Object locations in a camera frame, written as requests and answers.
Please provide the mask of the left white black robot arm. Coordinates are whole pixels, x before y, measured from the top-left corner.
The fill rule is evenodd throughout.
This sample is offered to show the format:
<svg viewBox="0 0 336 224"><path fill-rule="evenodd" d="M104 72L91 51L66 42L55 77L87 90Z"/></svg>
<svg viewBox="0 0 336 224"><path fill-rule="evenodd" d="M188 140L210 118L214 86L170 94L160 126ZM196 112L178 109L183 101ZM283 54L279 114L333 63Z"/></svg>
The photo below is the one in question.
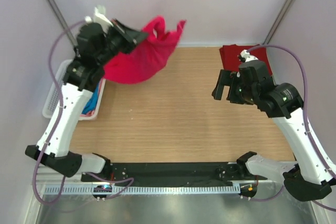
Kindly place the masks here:
<svg viewBox="0 0 336 224"><path fill-rule="evenodd" d="M104 66L118 53L132 52L147 36L116 19L88 22L80 27L75 57L66 69L62 84L54 81L59 94L58 105L41 139L25 150L37 166L43 164L65 177L92 173L100 182L111 177L107 158L73 153L69 150L70 142L84 107L104 76Z"/></svg>

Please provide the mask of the magenta pink t shirt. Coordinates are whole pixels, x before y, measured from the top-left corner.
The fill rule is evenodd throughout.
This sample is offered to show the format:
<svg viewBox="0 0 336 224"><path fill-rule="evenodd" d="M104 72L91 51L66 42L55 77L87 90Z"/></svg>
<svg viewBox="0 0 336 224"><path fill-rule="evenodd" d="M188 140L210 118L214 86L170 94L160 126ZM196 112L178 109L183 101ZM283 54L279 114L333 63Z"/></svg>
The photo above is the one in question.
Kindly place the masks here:
<svg viewBox="0 0 336 224"><path fill-rule="evenodd" d="M167 64L183 35L186 20L174 30L167 30L163 16L148 22L142 31L148 33L130 54L119 53L104 67L104 78L119 84L137 84L149 80Z"/></svg>

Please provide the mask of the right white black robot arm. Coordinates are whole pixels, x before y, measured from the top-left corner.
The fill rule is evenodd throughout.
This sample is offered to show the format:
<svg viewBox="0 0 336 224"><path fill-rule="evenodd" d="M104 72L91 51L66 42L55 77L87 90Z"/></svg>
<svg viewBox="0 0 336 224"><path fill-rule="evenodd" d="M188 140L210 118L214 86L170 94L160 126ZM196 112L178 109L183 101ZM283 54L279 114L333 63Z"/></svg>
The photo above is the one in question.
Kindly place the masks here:
<svg viewBox="0 0 336 224"><path fill-rule="evenodd" d="M220 71L212 97L221 100L228 86L227 101L255 105L279 127L296 159L284 163L248 152L237 160L238 177L248 180L257 175L273 180L299 201L324 199L335 185L335 164L309 124L300 93L289 83L275 84L266 63L248 50L243 50L238 59L238 71Z"/></svg>

